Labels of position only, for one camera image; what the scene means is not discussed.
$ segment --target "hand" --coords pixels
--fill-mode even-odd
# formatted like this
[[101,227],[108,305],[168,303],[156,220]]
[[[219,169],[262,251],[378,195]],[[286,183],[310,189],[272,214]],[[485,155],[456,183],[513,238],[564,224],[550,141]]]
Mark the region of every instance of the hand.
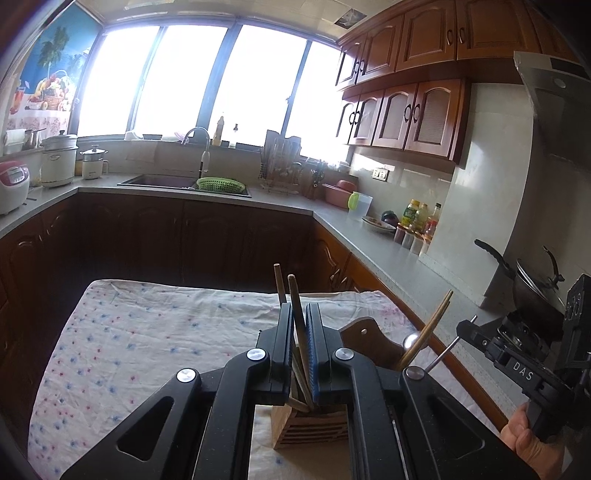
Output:
[[556,480],[562,473],[564,444],[541,442],[529,429],[525,413],[527,403],[521,405],[501,430],[501,440],[519,458],[535,470],[541,480]]

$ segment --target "chopstick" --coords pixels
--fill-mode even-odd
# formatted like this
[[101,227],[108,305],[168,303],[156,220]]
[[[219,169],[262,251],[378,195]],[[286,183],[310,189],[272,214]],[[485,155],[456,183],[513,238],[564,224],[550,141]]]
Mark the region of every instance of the chopstick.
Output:
[[301,363],[304,369],[304,375],[306,378],[306,382],[308,388],[310,387],[310,379],[309,379],[309,360],[310,357],[308,356],[308,336],[306,335],[306,323],[304,321],[304,311],[301,308],[301,301],[300,301],[300,292],[298,291],[296,276],[295,275],[288,275],[287,276],[287,283],[290,287],[290,296],[291,296],[291,307],[294,313],[294,323],[295,323],[295,331],[297,332],[297,340],[298,345],[300,347],[300,356],[301,356]]
[[441,320],[441,317],[443,317],[443,314],[445,314],[447,307],[449,307],[449,301],[450,301],[452,295],[453,295],[453,290],[450,290],[447,292],[447,294],[445,295],[445,297],[443,298],[443,300],[439,304],[439,307],[437,307],[437,310],[435,310],[435,313],[433,313],[429,322],[421,330],[421,334],[418,336],[417,340],[413,343],[411,348],[409,348],[404,353],[404,355],[402,356],[402,358],[400,359],[400,361],[396,365],[396,368],[395,368],[396,370],[398,370],[398,371],[404,370],[407,366],[409,366],[410,362],[412,362],[414,360],[414,358],[417,356],[417,354],[421,350],[421,347],[429,339],[429,337],[431,336],[431,334],[435,330],[435,327],[439,323],[439,320]]
[[285,285],[283,284],[283,275],[281,275],[281,266],[279,263],[273,265],[273,270],[275,270],[275,283],[277,285],[277,294],[279,295],[279,306],[287,303],[287,298],[285,296]]

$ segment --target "countertop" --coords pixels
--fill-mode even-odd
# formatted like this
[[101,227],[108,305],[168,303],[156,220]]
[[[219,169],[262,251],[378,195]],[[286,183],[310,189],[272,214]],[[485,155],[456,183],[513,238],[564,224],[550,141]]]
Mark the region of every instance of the countertop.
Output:
[[[268,193],[250,186],[249,192],[252,198],[117,185],[135,176],[134,174],[111,174],[96,180],[76,178],[74,182],[63,187],[31,189],[24,205],[7,215],[0,216],[0,238],[30,217],[76,192],[123,193],[228,203],[314,216],[315,220],[351,250],[424,322],[435,311],[447,291],[454,290],[451,284],[419,262],[418,256],[396,244],[392,240],[392,235],[370,231],[362,225],[362,222],[348,219],[346,210],[321,200],[308,200],[299,195]],[[479,325],[500,316],[498,312],[478,308],[462,293],[454,291],[450,306],[435,331],[436,335],[445,344],[450,343],[456,336],[457,323],[470,319],[475,314],[478,315],[476,323]],[[492,363],[472,346],[459,342],[453,353],[508,417],[511,416],[516,405],[526,400],[526,397],[521,394],[521,389],[496,370]]]

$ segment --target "faucet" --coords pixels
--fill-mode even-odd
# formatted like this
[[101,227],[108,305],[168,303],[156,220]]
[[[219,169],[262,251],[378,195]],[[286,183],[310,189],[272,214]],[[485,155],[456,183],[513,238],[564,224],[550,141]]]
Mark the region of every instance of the faucet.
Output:
[[199,164],[199,176],[197,178],[200,179],[201,175],[203,175],[203,172],[207,172],[207,169],[209,168],[209,141],[210,141],[209,132],[207,131],[207,129],[205,129],[203,127],[192,128],[191,130],[189,130],[187,132],[187,134],[185,135],[185,138],[183,138],[181,145],[187,144],[187,142],[189,141],[189,135],[192,134],[195,130],[203,130],[205,132],[205,136],[207,138],[207,143],[205,143],[205,150],[203,151],[203,155],[201,155],[201,163]]

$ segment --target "window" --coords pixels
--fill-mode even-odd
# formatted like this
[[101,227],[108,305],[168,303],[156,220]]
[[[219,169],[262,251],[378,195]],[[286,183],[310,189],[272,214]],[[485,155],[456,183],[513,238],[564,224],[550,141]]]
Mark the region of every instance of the window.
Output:
[[142,134],[178,131],[184,135],[195,126],[226,30],[203,25],[167,28],[141,94],[136,131]]
[[138,81],[158,27],[109,33],[90,71],[78,136],[124,134]]
[[348,146],[337,142],[342,92],[335,89],[340,52],[313,43],[295,94],[286,137],[301,138],[301,154],[338,163],[345,159]]
[[262,146],[267,130],[281,132],[305,47],[301,37],[244,25],[217,93],[210,134],[222,115],[222,140],[230,143]]

